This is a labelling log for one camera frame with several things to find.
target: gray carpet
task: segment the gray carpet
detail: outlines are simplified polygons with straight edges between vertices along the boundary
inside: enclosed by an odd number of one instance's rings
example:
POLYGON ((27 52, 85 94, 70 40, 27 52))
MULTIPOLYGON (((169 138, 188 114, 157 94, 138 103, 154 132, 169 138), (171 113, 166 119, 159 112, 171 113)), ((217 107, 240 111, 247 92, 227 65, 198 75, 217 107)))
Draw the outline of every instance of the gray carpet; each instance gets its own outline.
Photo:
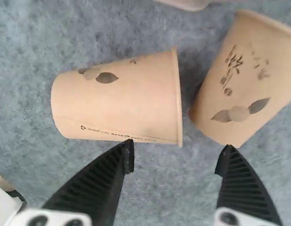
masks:
MULTIPOLYGON (((0 0, 0 173, 40 207, 116 142, 69 140, 54 126, 50 88, 63 71, 178 47, 183 148, 136 144, 116 226, 212 225, 222 146, 196 130, 187 109, 216 56, 234 10, 291 26, 291 2, 244 0, 197 13, 150 0, 0 0)), ((291 226, 291 103, 241 148, 286 226, 291 226)))

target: kraft paper cup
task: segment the kraft paper cup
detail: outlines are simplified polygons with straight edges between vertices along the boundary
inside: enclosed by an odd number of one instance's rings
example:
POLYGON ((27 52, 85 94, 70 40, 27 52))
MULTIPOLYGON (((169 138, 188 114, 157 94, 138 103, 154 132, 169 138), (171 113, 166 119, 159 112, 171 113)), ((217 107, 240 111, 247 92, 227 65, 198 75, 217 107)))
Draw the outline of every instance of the kraft paper cup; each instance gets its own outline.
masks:
POLYGON ((67 138, 182 146, 176 50, 62 73, 51 107, 67 138))
POLYGON ((291 101, 291 27, 237 11, 189 116, 220 144, 241 146, 291 101))

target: cup rim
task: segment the cup rim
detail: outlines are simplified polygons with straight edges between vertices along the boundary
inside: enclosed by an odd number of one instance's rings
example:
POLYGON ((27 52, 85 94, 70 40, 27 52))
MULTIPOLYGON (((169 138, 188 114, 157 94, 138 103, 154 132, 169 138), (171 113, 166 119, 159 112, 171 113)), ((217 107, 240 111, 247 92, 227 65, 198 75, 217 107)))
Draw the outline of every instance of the cup rim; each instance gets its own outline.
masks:
POLYGON ((176 103, 177 103, 177 145, 182 147, 183 145, 183 123, 182 123, 182 98, 181 98, 181 85, 180 85, 180 73, 178 65, 178 55, 175 47, 172 47, 173 55, 173 71, 175 79, 175 89, 176 89, 176 103))
POLYGON ((240 10, 236 11, 235 16, 247 16, 251 19, 256 19, 256 20, 258 20, 258 21, 260 21, 268 26, 271 26, 271 27, 285 33, 285 34, 291 35, 291 27, 290 26, 288 26, 282 22, 279 22, 277 20, 271 19, 265 15, 259 14, 257 12, 240 9, 240 10))

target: chinese characters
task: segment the chinese characters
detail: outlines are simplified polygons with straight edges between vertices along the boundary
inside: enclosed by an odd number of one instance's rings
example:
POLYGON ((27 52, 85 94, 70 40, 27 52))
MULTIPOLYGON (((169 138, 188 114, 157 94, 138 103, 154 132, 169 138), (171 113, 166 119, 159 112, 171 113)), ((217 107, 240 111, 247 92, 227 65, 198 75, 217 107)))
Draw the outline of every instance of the chinese characters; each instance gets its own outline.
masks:
POLYGON ((225 59, 225 63, 227 64, 227 74, 223 76, 220 80, 220 83, 223 85, 223 90, 225 96, 230 96, 233 90, 228 87, 228 82, 235 74, 240 74, 240 66, 244 64, 243 55, 238 55, 236 53, 237 46, 234 45, 232 50, 230 51, 228 57, 225 59))

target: paper cup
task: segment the paper cup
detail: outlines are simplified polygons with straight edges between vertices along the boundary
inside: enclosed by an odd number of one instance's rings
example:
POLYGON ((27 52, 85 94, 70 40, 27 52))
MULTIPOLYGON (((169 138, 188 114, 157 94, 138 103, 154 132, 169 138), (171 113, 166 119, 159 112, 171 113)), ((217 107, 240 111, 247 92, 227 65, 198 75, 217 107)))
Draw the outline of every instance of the paper cup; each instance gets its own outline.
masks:
POLYGON ((182 146, 176 50, 62 73, 51 107, 67 138, 182 146))
POLYGON ((213 140, 241 146, 291 101, 291 27, 238 11, 189 116, 213 140))

